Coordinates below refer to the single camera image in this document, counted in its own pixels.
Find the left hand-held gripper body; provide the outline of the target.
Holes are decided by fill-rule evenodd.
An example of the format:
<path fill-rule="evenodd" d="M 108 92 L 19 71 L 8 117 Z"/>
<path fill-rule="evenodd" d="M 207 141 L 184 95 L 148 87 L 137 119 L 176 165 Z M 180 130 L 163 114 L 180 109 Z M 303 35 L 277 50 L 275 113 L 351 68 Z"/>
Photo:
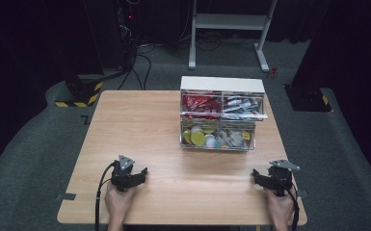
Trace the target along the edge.
<path fill-rule="evenodd" d="M 131 171 L 134 163 L 134 160 L 123 155 L 119 155 L 119 158 L 115 161 L 111 182 L 121 193 L 125 193 L 130 189 L 128 187 L 128 180 L 132 176 Z"/>

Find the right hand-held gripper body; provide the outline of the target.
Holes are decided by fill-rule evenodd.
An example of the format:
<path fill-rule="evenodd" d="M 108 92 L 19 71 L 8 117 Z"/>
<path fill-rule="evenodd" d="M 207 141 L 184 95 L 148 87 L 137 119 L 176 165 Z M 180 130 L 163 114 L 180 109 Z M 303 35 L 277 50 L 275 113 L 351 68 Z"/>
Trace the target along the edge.
<path fill-rule="evenodd" d="M 276 187 L 274 191 L 276 196 L 283 197 L 285 196 L 285 191 L 290 191 L 293 182 L 292 182 L 292 171 L 300 170 L 301 168 L 288 160 L 275 160 L 270 162 L 271 166 L 269 167 L 269 176 L 275 181 Z"/>

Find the clear drawer with sachets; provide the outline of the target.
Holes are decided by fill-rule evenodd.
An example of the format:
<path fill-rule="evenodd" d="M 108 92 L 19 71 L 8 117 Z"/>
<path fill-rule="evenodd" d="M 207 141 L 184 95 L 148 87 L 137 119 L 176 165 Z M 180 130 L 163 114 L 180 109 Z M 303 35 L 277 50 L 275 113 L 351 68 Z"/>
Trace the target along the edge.
<path fill-rule="evenodd" d="M 182 98 L 185 95 L 203 95 L 203 96 L 215 96 L 217 97 L 222 105 L 222 112 L 219 114 L 217 119 L 214 120 L 251 120 L 251 121 L 261 121 L 267 117 L 267 114 L 264 109 L 264 94 L 263 93 L 255 93 L 255 92 L 241 92 L 241 91 L 219 91 L 219 90 L 183 90 L 181 92 L 181 109 L 182 110 Z M 225 97 L 229 97 L 231 95 L 241 95 L 242 97 L 256 97 L 262 104 L 262 114 L 261 115 L 224 115 L 223 114 L 223 105 L 225 101 Z"/>

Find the pile of red sachets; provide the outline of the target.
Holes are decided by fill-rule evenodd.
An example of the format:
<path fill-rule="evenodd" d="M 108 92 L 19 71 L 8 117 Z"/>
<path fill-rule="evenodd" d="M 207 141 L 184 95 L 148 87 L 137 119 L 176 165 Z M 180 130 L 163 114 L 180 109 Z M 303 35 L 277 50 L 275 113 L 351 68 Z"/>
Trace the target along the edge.
<path fill-rule="evenodd" d="M 222 112 L 220 100 L 215 96 L 185 95 L 181 113 L 188 119 L 217 119 Z"/>

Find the white-topped clear drawer organizer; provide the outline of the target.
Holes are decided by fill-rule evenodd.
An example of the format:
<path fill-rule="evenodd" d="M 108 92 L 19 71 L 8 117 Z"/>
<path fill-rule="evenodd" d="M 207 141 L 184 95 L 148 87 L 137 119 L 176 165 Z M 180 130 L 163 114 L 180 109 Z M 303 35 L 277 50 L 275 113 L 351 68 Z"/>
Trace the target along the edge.
<path fill-rule="evenodd" d="M 265 99 L 265 89 L 263 82 L 260 79 L 244 79 L 244 78 L 226 78 L 226 77 L 203 77 L 203 76 L 184 76 L 181 78 L 180 85 L 180 109 L 181 109 L 181 92 L 183 90 L 219 90 L 219 91 L 241 91 L 263 93 Z M 182 121 L 200 121 L 214 119 L 188 119 L 184 115 L 180 115 L 180 123 Z M 254 122 L 251 120 L 231 120 Z"/>

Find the person's left hand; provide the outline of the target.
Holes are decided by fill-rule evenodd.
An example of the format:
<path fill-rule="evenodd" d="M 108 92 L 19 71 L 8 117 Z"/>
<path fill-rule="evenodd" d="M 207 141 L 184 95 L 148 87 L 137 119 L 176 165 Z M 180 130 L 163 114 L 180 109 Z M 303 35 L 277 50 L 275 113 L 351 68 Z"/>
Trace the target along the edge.
<path fill-rule="evenodd" d="M 127 192 L 120 192 L 115 185 L 109 183 L 105 195 L 105 203 L 109 212 L 110 223 L 123 223 L 127 215 L 133 196 L 137 188 L 130 188 Z"/>

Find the person's right hand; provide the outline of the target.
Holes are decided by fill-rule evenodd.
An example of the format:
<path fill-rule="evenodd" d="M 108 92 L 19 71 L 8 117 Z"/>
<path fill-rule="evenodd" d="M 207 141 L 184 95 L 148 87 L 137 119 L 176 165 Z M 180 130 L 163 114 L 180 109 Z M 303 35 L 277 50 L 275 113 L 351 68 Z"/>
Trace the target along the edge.
<path fill-rule="evenodd" d="M 267 195 L 268 212 L 272 224 L 274 223 L 287 223 L 293 216 L 294 202 L 290 195 L 278 197 L 271 190 L 265 189 Z"/>

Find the pile of white packets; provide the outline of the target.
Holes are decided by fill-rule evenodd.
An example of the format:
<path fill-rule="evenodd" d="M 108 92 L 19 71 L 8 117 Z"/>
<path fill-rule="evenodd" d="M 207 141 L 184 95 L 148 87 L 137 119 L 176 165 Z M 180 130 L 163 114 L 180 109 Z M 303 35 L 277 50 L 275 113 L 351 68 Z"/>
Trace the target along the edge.
<path fill-rule="evenodd" d="M 248 131 L 223 129 L 219 132 L 218 142 L 220 148 L 249 150 L 252 135 Z"/>

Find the clear drawer with capsules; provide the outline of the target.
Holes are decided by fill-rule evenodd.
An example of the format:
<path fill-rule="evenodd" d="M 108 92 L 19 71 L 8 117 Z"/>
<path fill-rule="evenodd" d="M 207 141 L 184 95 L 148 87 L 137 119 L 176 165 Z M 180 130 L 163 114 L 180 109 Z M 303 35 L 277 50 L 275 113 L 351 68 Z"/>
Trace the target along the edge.
<path fill-rule="evenodd" d="M 217 141 L 217 145 L 208 150 L 229 150 L 229 151 L 253 151 L 255 150 L 255 123 L 254 122 L 243 122 L 243 121 L 231 121 L 231 120 L 200 120 L 200 121 L 182 121 L 180 123 L 182 125 L 194 125 L 194 124 L 212 124 L 216 127 L 216 137 L 218 139 L 219 132 L 223 129 L 229 130 L 240 130 L 240 131 L 248 131 L 252 135 L 252 142 L 251 148 L 249 150 L 235 150 L 235 149 L 224 149 L 219 147 L 219 142 Z"/>

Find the grey tape piece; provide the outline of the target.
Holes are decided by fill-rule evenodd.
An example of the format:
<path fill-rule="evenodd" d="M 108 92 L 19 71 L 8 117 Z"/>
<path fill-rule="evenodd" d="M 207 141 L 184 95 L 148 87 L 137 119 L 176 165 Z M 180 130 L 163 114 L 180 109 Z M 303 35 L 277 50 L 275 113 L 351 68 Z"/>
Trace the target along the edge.
<path fill-rule="evenodd" d="M 62 200 L 74 200 L 76 197 L 75 193 L 59 193 L 56 196 L 56 200 L 62 201 Z"/>

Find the pile of green round capsules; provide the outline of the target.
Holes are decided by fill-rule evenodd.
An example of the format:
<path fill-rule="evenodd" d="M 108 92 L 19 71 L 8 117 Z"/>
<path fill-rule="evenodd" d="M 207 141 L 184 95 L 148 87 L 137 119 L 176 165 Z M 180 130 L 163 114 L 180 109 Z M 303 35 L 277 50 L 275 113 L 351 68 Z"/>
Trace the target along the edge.
<path fill-rule="evenodd" d="M 212 124 L 194 124 L 181 127 L 181 145 L 189 148 L 212 149 L 217 145 L 216 127 Z"/>

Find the pile of silver sachets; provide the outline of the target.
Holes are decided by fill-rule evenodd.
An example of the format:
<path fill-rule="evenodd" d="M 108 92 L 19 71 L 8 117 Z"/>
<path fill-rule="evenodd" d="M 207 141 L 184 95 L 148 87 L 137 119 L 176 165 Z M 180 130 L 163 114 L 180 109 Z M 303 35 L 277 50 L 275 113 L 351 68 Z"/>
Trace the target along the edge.
<path fill-rule="evenodd" d="M 256 97 L 231 95 L 229 97 L 225 97 L 223 114 L 259 116 L 262 114 L 261 106 L 261 102 Z"/>

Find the black stand with striped base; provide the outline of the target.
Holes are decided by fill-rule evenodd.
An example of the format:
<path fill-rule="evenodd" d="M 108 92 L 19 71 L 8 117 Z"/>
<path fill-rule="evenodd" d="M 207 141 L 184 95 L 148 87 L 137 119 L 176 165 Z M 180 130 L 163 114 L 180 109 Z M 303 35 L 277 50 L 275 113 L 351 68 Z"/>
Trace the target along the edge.
<path fill-rule="evenodd" d="M 53 25 L 57 31 L 59 65 L 70 99 L 56 100 L 58 107 L 90 107 L 103 82 L 81 75 L 102 74 L 98 49 L 85 0 L 53 0 Z"/>

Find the dark equipment rack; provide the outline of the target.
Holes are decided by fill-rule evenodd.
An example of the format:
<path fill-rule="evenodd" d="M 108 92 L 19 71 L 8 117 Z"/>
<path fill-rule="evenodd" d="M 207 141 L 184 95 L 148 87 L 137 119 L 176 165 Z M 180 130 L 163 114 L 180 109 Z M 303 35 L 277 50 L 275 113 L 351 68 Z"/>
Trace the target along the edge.
<path fill-rule="evenodd" d="M 115 16 L 119 26 L 119 37 L 126 66 L 131 68 L 135 62 L 138 47 L 138 30 L 134 19 L 134 5 L 129 0 L 114 0 Z"/>

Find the white metal stand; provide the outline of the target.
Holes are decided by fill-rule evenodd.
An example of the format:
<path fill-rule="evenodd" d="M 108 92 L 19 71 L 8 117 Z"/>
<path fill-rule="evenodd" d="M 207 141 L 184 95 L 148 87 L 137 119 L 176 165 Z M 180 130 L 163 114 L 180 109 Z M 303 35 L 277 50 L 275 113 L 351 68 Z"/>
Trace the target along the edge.
<path fill-rule="evenodd" d="M 255 54 L 263 72 L 269 72 L 270 67 L 263 53 L 263 46 L 273 19 L 278 0 L 271 0 L 266 14 L 221 14 L 221 13 L 199 13 L 197 10 L 198 0 L 192 0 L 192 27 L 191 43 L 189 50 L 188 67 L 195 69 L 197 66 L 197 29 L 219 29 L 219 30 L 244 30 L 260 31 L 261 36 L 258 43 L 253 45 Z"/>

